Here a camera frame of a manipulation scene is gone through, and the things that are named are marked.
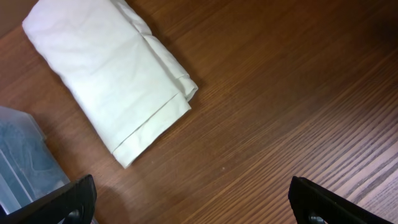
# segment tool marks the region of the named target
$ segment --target brown wooden surface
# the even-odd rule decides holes
[[[395,1],[129,3],[200,90],[126,170],[22,28],[0,40],[0,105],[93,174],[100,223],[294,223],[293,175],[398,223]]]

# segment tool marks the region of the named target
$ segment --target fabric fold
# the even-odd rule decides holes
[[[123,0],[39,0],[22,26],[127,167],[198,89]]]

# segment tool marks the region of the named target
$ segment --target white towel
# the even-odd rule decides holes
[[[190,109],[196,84],[124,0],[39,0],[22,26],[125,168]]]

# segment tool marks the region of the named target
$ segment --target folded towel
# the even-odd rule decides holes
[[[39,0],[22,26],[125,168],[190,109],[196,84],[124,0]]]

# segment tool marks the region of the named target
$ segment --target plastic container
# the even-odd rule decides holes
[[[69,183],[27,113],[0,106],[0,213],[10,214]]]

